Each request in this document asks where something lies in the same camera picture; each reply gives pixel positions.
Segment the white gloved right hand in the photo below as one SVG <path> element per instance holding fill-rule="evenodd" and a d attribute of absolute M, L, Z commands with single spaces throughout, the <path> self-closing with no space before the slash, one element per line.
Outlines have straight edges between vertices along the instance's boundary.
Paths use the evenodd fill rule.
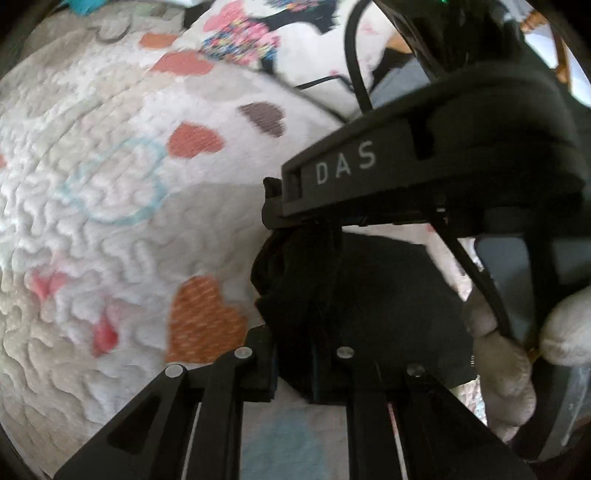
<path fill-rule="evenodd" d="M 478 289 L 472 290 L 464 305 L 463 320 L 473 338 L 489 428 L 507 443 L 535 411 L 532 361 L 521 345 L 501 335 L 497 319 Z M 552 310 L 539 336 L 539 352 L 553 365 L 578 367 L 590 363 L 589 288 Z"/>

